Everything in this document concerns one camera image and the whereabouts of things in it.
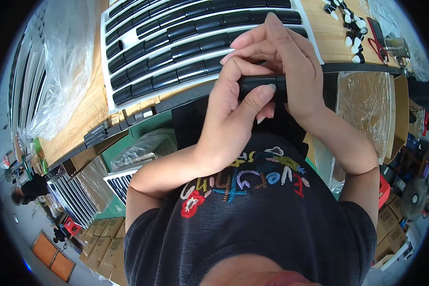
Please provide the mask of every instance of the black container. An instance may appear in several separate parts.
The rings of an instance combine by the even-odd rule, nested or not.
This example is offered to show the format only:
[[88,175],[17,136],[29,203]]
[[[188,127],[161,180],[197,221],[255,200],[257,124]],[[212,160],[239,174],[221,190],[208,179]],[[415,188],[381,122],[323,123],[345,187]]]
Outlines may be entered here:
[[230,46],[229,36],[227,36],[227,33],[222,33],[206,37],[199,40],[199,46],[202,53],[228,48]]
[[108,69],[111,73],[119,70],[121,67],[126,65],[126,60],[124,59],[124,54],[120,54],[115,57],[111,62],[108,63]]
[[117,28],[117,33],[122,36],[128,31],[130,31],[133,28],[132,20],[128,20],[127,22],[123,23],[122,26]]
[[203,18],[194,21],[197,33],[200,34],[204,31],[213,31],[225,27],[224,18],[222,15],[214,15],[208,18]]
[[150,39],[149,41],[146,41],[144,43],[144,50],[149,53],[162,47],[166,43],[169,43],[167,34],[161,34],[155,38]]
[[300,14],[295,11],[289,11],[289,12],[281,12],[276,11],[275,15],[280,19],[283,24],[294,24],[294,25],[302,25],[302,18],[300,17]]
[[267,7],[291,8],[289,0],[267,0]]
[[107,49],[107,58],[112,58],[115,54],[123,50],[123,42],[121,40],[115,42],[111,47]]
[[170,42],[181,39],[197,33],[194,21],[179,24],[167,29],[167,36]]
[[137,37],[141,40],[144,37],[148,36],[149,34],[152,34],[155,31],[159,30],[159,28],[160,26],[159,26],[158,20],[149,22],[148,24],[145,24],[137,28]]
[[132,25],[134,27],[136,27],[136,26],[140,25],[141,23],[143,23],[144,21],[148,20],[149,18],[151,18],[149,16],[149,11],[145,11],[142,14],[135,17],[134,19],[132,19]]
[[241,11],[223,14],[226,26],[238,26],[252,24],[252,13],[250,11]]
[[119,21],[117,20],[117,17],[114,18],[111,22],[109,22],[106,26],[107,31],[111,31],[111,29],[113,29],[114,27],[116,27],[116,25],[119,24]]
[[155,15],[160,14],[162,12],[165,12],[167,10],[168,10],[168,3],[164,2],[164,3],[154,7],[152,9],[149,9],[149,15],[151,17],[154,17]]
[[160,69],[166,65],[170,65],[170,64],[173,64],[171,51],[168,51],[166,53],[158,55],[155,58],[148,60],[148,68],[149,68],[150,72],[158,70],[158,69]]
[[133,6],[133,12],[137,13],[149,5],[149,1],[143,1]]
[[177,47],[171,48],[170,52],[172,53],[172,59],[175,62],[202,53],[200,51],[198,41],[178,45]]
[[113,94],[113,101],[116,105],[121,105],[132,99],[132,86],[127,86]]
[[169,72],[166,72],[162,75],[153,77],[152,79],[153,82],[153,88],[155,91],[164,89],[164,88],[168,88],[174,85],[177,85],[178,83],[180,83],[178,81],[178,76],[177,76],[177,71],[176,70],[172,70]]
[[135,65],[127,69],[127,77],[130,81],[137,79],[138,77],[144,76],[149,72],[148,59],[136,63]]
[[124,52],[124,59],[127,63],[132,62],[133,60],[138,59],[142,55],[146,54],[146,51],[144,49],[144,42],[141,42],[127,51]]
[[182,21],[185,19],[186,19],[186,14],[184,14],[183,9],[179,9],[170,14],[160,17],[159,25],[161,28],[164,28],[175,24],[177,21]]
[[184,8],[184,13],[186,14],[187,19],[205,15],[211,13],[212,11],[213,7],[211,5],[211,1],[198,3]]
[[199,61],[177,69],[179,82],[187,82],[207,75],[204,61]]
[[214,12],[232,10],[236,8],[235,2],[232,0],[212,0],[211,6],[213,7]]
[[133,98],[140,98],[143,95],[149,94],[154,91],[151,78],[147,78],[141,82],[132,85]]
[[221,61],[223,57],[224,56],[220,56],[209,60],[204,60],[207,75],[217,74],[221,71],[222,65],[219,61]]
[[117,19],[119,20],[119,23],[126,20],[127,18],[129,18],[131,15],[133,14],[133,8],[128,8],[127,10],[125,10],[122,14],[120,14],[119,16],[117,16]]
[[243,31],[232,31],[230,33],[227,33],[227,36],[229,37],[229,45],[241,34],[246,32],[246,30]]
[[111,77],[111,87],[113,89],[117,89],[118,87],[123,86],[128,82],[130,82],[130,80],[127,77],[127,71],[122,71],[118,75]]
[[121,7],[121,4],[119,4],[113,10],[111,10],[108,15],[110,16],[110,18],[113,18],[113,16],[116,15],[116,14],[118,14],[120,11],[122,11],[122,9],[123,8]]
[[119,38],[119,34],[117,33],[117,30],[114,30],[105,38],[105,42],[107,43],[107,46],[112,43],[114,40]]

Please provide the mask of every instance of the black t-shirt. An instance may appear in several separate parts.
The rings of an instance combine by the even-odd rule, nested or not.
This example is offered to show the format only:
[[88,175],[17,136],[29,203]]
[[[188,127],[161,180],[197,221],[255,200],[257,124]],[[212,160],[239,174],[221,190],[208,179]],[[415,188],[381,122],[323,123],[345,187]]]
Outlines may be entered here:
[[219,261],[256,254],[324,286],[361,285],[376,244],[367,213],[338,203],[289,142],[253,134],[222,172],[192,180],[135,220],[124,270],[131,286],[199,285]]

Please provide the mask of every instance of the wooden table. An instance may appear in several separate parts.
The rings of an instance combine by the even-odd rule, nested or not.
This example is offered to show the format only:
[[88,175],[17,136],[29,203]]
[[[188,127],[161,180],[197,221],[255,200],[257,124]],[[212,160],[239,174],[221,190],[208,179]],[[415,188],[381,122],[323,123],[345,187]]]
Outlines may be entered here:
[[[108,7],[108,0],[101,0],[101,9]],[[325,63],[351,63],[353,54],[349,47],[346,47],[344,40],[346,29],[343,27],[343,17],[340,9],[335,12],[339,20],[334,20],[322,9],[324,3],[321,0],[301,0],[303,8],[312,26],[316,43]],[[358,0],[345,0],[345,3],[356,15],[367,19],[365,11],[359,7]],[[125,115],[132,115],[144,108],[156,105],[161,100],[169,98],[177,93],[187,89],[179,89],[164,95],[160,95],[144,102],[138,103],[121,112],[108,115],[107,95],[103,81],[103,72],[100,56],[100,28],[97,29],[94,41],[94,59],[92,69],[92,84],[87,90],[80,106],[76,109],[69,123],[60,131],[52,140],[40,138],[41,147],[44,151],[46,162],[51,166],[57,160],[68,154],[77,146],[84,143],[84,135],[102,122],[108,121],[109,126],[118,124],[125,120]],[[365,38],[373,38],[369,30]],[[364,40],[363,47],[365,61],[367,64],[383,65],[377,54]],[[391,63],[390,66],[398,67],[397,64]]]

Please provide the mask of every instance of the embroidered flower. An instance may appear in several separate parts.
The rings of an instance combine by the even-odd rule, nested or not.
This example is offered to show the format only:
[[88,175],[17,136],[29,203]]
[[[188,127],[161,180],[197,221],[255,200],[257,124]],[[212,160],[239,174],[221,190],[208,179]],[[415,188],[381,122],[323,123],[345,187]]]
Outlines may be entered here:
[[200,196],[198,191],[193,191],[181,208],[181,216],[189,218],[195,214],[197,207],[205,202],[205,197]]

